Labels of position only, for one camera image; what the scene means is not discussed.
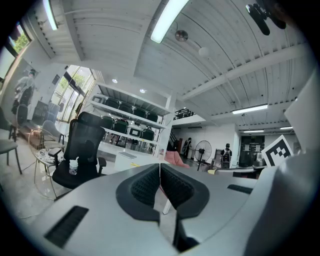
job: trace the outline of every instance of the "concrete floor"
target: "concrete floor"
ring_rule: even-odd
[[[7,139],[8,135],[9,132],[7,134],[1,133],[0,139]],[[54,204],[55,195],[43,164],[38,163],[37,166],[35,165],[36,159],[29,148],[28,142],[23,138],[18,138],[17,143],[19,162],[23,170],[22,175],[19,173],[14,151],[9,153],[9,166],[7,166],[6,154],[0,155],[0,183],[4,190],[0,192],[0,197],[6,203],[8,209],[28,227],[33,221],[37,221],[38,215]],[[115,156],[101,151],[98,151],[98,156],[102,156],[107,160],[107,166],[103,168],[102,173],[105,175],[113,174],[115,172]],[[54,171],[54,169],[54,166],[50,167],[50,171]],[[60,186],[54,181],[52,183],[57,196],[69,191],[69,189]],[[155,195],[154,209],[160,212],[160,230],[172,242],[176,223],[176,210],[171,207],[168,214],[163,215],[162,211],[166,202],[166,196],[159,189]]]

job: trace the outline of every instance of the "white ceiling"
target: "white ceiling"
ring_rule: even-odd
[[[306,45],[303,35],[289,26],[281,30],[270,20],[267,24],[271,33],[263,35],[245,8],[253,0],[190,0],[162,43],[157,44],[150,40],[150,35],[167,2],[51,0],[58,23],[56,31],[47,21],[42,2],[32,11],[41,28],[38,39],[52,48],[52,60],[98,70],[101,82],[108,83],[116,77],[162,96],[175,91],[181,102],[187,97],[179,106],[186,106],[217,125],[286,122],[283,110],[288,104],[245,117],[223,114],[260,104],[293,101],[315,65],[309,55],[271,61],[271,65],[265,63],[263,68],[193,93],[252,61]],[[186,42],[176,41],[177,28],[187,31]],[[200,47],[209,49],[208,57],[198,54]]]

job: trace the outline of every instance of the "plastic bottle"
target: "plastic bottle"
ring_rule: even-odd
[[[78,158],[79,158],[79,156],[78,156],[75,160],[70,160],[69,173],[70,173],[71,175],[77,175],[77,171],[78,171]]]

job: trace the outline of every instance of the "standing fan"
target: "standing fan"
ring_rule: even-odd
[[[206,162],[211,156],[212,148],[208,141],[202,140],[196,145],[194,150],[194,156],[199,161],[198,171],[200,164]]]

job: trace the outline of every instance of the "black vent slot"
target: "black vent slot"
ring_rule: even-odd
[[[239,186],[239,185],[229,185],[227,187],[228,189],[230,190],[235,190],[235,191],[238,191],[238,192],[242,192],[242,193],[246,193],[246,194],[251,194],[253,188],[250,188],[250,187],[245,187],[245,186]]]
[[[44,237],[62,248],[88,211],[87,208],[74,206]]]

